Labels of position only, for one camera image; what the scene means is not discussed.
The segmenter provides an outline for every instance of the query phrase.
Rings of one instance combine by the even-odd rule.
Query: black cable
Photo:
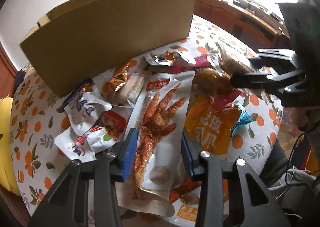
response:
[[[294,145],[293,145],[293,147],[292,147],[292,150],[291,150],[291,152],[290,152],[290,156],[289,156],[289,159],[288,159],[288,162],[287,162],[287,168],[286,168],[286,171],[285,171],[285,184],[286,184],[287,186],[302,186],[302,185],[304,185],[304,186],[310,188],[307,183],[297,183],[297,184],[288,183],[288,181],[287,181],[287,175],[288,175],[289,164],[290,164],[290,162],[291,162],[292,154],[293,154],[294,149],[295,149],[296,146],[297,146],[297,143],[298,143],[299,139],[300,139],[303,135],[305,135],[305,134],[307,134],[307,133],[310,133],[311,131],[314,131],[316,128],[318,128],[319,125],[320,125],[320,122],[316,123],[315,127],[313,127],[311,130],[302,132],[302,133],[298,136],[296,142],[294,143]]]

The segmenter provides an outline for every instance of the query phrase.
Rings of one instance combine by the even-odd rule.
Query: teal wrapper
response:
[[[236,124],[231,129],[230,140],[232,140],[233,136],[236,134],[236,130],[238,127],[242,127],[242,126],[247,125],[250,122],[253,122],[253,119],[250,117],[250,115],[245,110],[245,108],[241,104],[237,104],[237,106],[241,110],[241,114],[240,114],[239,119],[237,120]]]

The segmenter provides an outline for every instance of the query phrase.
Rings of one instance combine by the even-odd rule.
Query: wooden desk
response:
[[[196,0],[194,14],[218,25],[254,51],[259,48],[291,48],[289,34],[284,34],[251,12],[222,0]]]

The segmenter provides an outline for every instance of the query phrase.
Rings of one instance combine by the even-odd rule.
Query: table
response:
[[[238,39],[197,16],[193,17],[188,38],[162,46],[161,51],[188,50],[193,56],[199,56],[206,54],[208,43],[214,44],[214,41],[223,41],[248,57],[254,54]],[[31,215],[70,162],[53,143],[54,138],[70,126],[66,113],[59,109],[64,99],[58,98],[36,72],[25,78],[14,96],[10,129],[13,168],[21,196]],[[259,174],[279,132],[283,108],[280,100],[273,96],[268,99],[265,94],[258,98],[251,92],[247,95],[242,93],[237,101],[255,117],[255,121],[238,130],[225,158],[234,161],[241,156]],[[94,226],[92,195],[91,189],[90,226]]]

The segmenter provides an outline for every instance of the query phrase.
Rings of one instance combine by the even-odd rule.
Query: yellow snack package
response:
[[[217,111],[205,95],[199,95],[185,121],[192,140],[201,142],[202,148],[215,155],[226,155],[230,144],[231,128],[236,124],[241,110],[238,107]]]

